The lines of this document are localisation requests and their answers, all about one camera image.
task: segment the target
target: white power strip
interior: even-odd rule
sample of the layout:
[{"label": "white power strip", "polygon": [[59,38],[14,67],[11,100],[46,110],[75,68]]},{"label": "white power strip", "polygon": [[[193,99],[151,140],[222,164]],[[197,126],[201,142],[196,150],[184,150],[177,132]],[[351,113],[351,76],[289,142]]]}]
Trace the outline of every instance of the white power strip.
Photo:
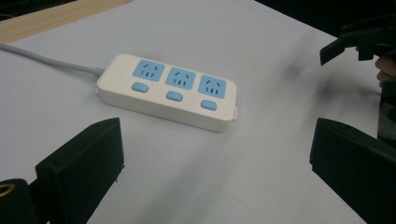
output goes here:
[{"label": "white power strip", "polygon": [[217,133],[237,115],[231,80],[128,54],[101,75],[97,93],[106,104]]}]

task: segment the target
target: power switch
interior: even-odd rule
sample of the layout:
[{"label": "power switch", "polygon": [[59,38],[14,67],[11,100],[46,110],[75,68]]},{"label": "power switch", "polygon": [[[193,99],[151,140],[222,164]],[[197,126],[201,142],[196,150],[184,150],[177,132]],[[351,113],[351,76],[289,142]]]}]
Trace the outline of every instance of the power switch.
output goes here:
[{"label": "power switch", "polygon": [[201,107],[204,109],[213,110],[213,111],[215,111],[218,108],[216,103],[213,101],[210,101],[210,100],[203,100],[201,102]]},{"label": "power switch", "polygon": [[145,93],[149,90],[149,86],[141,82],[135,82],[132,85],[132,90]]},{"label": "power switch", "polygon": [[169,91],[166,93],[166,99],[180,102],[183,99],[183,95],[177,91]]}]

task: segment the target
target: wooden board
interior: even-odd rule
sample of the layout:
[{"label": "wooden board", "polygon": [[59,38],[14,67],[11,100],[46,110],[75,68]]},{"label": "wooden board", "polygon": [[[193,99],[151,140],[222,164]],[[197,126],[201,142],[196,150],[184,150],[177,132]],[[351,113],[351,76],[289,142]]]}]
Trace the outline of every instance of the wooden board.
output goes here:
[{"label": "wooden board", "polygon": [[132,0],[78,0],[0,21],[0,43],[34,35],[130,2]]}]

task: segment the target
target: white table surface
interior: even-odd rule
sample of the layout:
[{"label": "white table surface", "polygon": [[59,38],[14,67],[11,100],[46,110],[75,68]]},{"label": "white table surface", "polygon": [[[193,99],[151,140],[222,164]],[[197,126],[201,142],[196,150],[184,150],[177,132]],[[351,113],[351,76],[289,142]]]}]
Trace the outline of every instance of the white table surface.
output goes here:
[{"label": "white table surface", "polygon": [[333,37],[252,0],[134,0],[11,43],[104,67],[129,53],[238,88],[225,133],[104,105],[96,78],[0,52],[0,180],[35,166],[89,125],[119,117],[125,168],[89,223],[364,223],[309,164],[317,118],[375,136],[374,61],[348,49],[320,66]]}]

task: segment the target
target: power cord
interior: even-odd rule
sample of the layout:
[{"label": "power cord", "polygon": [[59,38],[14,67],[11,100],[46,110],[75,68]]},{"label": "power cord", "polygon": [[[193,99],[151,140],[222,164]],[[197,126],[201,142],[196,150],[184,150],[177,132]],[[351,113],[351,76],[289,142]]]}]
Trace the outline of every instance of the power cord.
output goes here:
[{"label": "power cord", "polygon": [[96,77],[100,77],[105,72],[105,69],[103,69],[103,68],[91,68],[91,67],[73,64],[73,63],[65,63],[65,62],[53,60],[50,58],[46,58],[44,56],[33,53],[26,49],[20,49],[17,47],[6,45],[6,44],[0,44],[0,49],[4,50],[4,51],[11,52],[11,53],[19,54],[19,55],[27,57],[27,58],[31,58],[38,62],[45,63],[45,64],[48,64],[48,65],[51,65],[54,67],[63,68],[63,69],[71,69],[71,70],[76,70],[76,71],[84,72],[84,73],[90,73]]}]

